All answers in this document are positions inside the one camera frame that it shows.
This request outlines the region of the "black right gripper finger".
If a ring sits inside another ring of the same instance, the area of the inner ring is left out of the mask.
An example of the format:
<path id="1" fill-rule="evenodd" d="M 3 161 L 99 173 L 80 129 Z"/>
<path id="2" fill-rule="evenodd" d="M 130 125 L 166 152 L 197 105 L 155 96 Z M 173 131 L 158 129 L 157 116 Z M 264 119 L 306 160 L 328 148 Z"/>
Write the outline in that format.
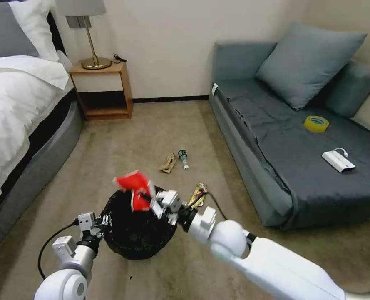
<path id="1" fill-rule="evenodd" d="M 151 196 L 151 195 L 141 192 L 139 193 L 139 196 L 145 201 L 147 201 L 148 203 L 151 203 L 154 200 L 162 201 L 162 199 L 164 199 L 165 196 L 167 195 L 167 192 L 168 191 L 166 190 L 157 191 L 155 196 Z"/>
<path id="2" fill-rule="evenodd" d="M 158 219 L 161 219 L 166 211 L 166 206 L 162 200 L 151 200 L 150 208 Z"/>

